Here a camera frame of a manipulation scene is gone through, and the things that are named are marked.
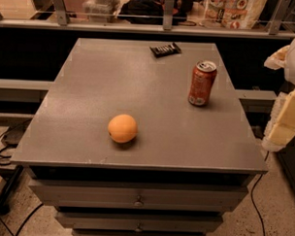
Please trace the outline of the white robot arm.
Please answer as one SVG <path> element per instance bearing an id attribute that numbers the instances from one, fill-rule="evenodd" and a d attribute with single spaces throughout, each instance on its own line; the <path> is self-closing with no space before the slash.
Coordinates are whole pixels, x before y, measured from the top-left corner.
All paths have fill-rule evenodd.
<path id="1" fill-rule="evenodd" d="M 285 79 L 295 86 L 295 39 L 269 56 L 264 66 L 274 70 L 283 68 Z M 278 152 L 294 137 L 295 88 L 288 93 L 279 93 L 263 133 L 262 147 L 269 152 Z"/>

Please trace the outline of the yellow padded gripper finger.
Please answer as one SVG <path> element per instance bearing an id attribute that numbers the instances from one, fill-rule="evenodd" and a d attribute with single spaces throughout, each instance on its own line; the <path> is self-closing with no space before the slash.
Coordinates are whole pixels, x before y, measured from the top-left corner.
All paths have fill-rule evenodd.
<path id="1" fill-rule="evenodd" d="M 295 89 L 286 95 L 284 106 L 279 112 L 272 134 L 268 137 L 273 143 L 284 147 L 295 136 Z"/>

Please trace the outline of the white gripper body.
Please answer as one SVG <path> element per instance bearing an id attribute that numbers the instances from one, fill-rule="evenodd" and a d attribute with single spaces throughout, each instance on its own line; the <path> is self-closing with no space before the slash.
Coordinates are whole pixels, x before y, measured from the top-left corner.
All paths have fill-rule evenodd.
<path id="1" fill-rule="evenodd" d="M 271 140 L 268 139 L 270 134 L 272 134 L 273 128 L 277 122 L 277 117 L 279 115 L 279 112 L 281 111 L 282 107 L 284 106 L 284 103 L 286 101 L 286 93 L 280 92 L 274 106 L 272 106 L 272 110 L 270 113 L 270 120 L 267 123 L 266 129 L 263 133 L 263 139 L 262 139 L 262 147 L 267 152 L 278 152 L 283 148 L 283 145 L 278 145 L 273 143 Z"/>

